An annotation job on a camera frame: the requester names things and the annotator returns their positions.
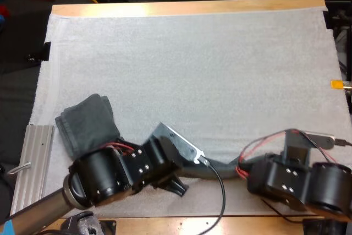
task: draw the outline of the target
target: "dark gray towel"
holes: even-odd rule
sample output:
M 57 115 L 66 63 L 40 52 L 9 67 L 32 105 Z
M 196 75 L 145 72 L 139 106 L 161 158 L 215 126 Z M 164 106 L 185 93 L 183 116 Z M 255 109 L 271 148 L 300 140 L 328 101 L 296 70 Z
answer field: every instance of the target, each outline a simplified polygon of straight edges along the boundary
M 55 121 L 73 160 L 120 137 L 107 96 L 93 94 L 78 105 L 66 108 Z

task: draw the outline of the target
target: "red wire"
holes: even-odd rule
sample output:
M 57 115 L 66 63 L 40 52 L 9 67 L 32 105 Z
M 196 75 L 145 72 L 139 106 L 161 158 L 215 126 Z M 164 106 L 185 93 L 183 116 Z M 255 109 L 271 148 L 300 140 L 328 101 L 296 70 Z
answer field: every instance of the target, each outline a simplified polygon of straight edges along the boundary
M 131 146 L 128 146 L 126 144 L 123 144 L 123 143 L 110 143 L 110 145 L 123 147 L 123 148 L 129 149 L 131 151 L 134 151 L 134 148 L 132 148 Z
M 327 151 L 325 151 L 324 149 L 322 149 L 321 147 L 318 147 L 322 152 L 324 152 L 324 154 L 326 156 L 328 156 L 331 160 L 333 160 L 334 163 L 337 163 L 337 161 L 334 159 L 334 157 L 332 157 Z
M 236 166 L 236 172 L 241 178 L 247 179 L 247 177 L 243 174 L 244 171 L 242 171 L 238 166 Z
M 125 148 L 125 149 L 128 149 L 128 150 L 130 150 L 130 151 L 131 151 L 131 150 L 134 151 L 134 149 L 133 149 L 131 146 L 128 146 L 128 145 L 122 144 L 122 143 L 105 143 L 105 144 L 103 144 L 100 148 L 105 148 L 105 147 L 107 147 L 107 146 L 109 146 L 109 145 L 113 146 L 116 150 L 119 150 L 119 151 L 122 150 L 120 147 Z
M 250 150 L 247 154 L 240 154 L 240 157 L 238 159 L 238 163 L 241 163 L 242 160 L 246 157 L 248 157 L 249 155 L 251 155 L 256 149 L 258 149 L 260 146 L 264 145 L 264 144 L 267 144 L 269 143 L 270 141 L 274 140 L 275 138 L 281 136 L 282 134 L 284 134 L 285 132 L 281 132 L 281 133 L 278 133 L 278 134 L 275 134 L 275 135 L 272 135 L 271 137 L 265 139 L 265 140 L 262 140 L 261 142 L 259 142 L 257 145 L 255 145 L 253 147 L 252 150 Z M 243 178 L 243 179 L 247 179 L 248 177 L 248 173 L 244 170 L 242 170 L 241 168 L 239 168 L 239 166 L 237 165 L 236 166 L 236 172 L 237 174 Z

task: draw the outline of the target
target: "black cylindrical motor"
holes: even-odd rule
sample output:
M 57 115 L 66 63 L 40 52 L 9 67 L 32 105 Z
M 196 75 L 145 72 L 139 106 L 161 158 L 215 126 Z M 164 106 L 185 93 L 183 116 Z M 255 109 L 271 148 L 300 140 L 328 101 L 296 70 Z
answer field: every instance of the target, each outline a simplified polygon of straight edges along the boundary
M 313 165 L 307 193 L 307 207 L 326 217 L 349 221 L 352 200 L 351 169 L 336 163 Z
M 99 206 L 131 194 L 127 172 L 113 148 L 76 159 L 69 171 L 73 196 L 83 206 Z

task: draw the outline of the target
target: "white towel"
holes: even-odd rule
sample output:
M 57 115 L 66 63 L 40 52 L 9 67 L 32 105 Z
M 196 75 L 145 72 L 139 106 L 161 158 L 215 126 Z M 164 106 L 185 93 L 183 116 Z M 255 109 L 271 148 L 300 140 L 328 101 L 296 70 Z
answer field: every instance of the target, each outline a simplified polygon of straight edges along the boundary
M 98 93 L 109 97 L 126 140 L 141 144 L 163 122 L 223 162 L 250 140 L 285 128 L 351 140 L 344 91 L 330 88 L 340 71 L 322 9 L 103 19 L 51 15 L 50 59 L 41 67 L 31 123 L 54 124 L 65 108 Z M 278 140 L 257 154 L 282 148 Z M 313 161 L 323 160 L 312 152 Z M 335 147 L 331 154 L 351 165 L 352 148 Z M 70 164 L 56 132 L 46 194 L 62 187 Z M 219 213 L 218 182 L 186 182 L 183 198 L 145 188 L 93 211 L 99 217 Z M 226 214 L 275 214 L 242 180 L 227 181 L 226 188 Z

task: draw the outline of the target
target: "table surface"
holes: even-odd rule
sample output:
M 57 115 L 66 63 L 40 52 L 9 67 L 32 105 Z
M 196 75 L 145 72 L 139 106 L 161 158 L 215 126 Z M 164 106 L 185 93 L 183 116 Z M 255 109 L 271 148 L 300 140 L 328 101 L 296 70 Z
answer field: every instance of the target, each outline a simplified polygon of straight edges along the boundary
M 56 5 L 52 14 L 73 17 L 147 17 L 158 15 L 202 14 L 285 10 L 325 6 L 324 0 L 226 0 L 198 2 L 154 2 L 116 4 Z M 117 218 L 117 234 L 198 234 L 209 227 L 215 217 Z M 59 229 L 63 220 L 48 228 Z M 302 225 L 289 223 L 280 217 L 224 217 L 208 234 L 303 234 Z

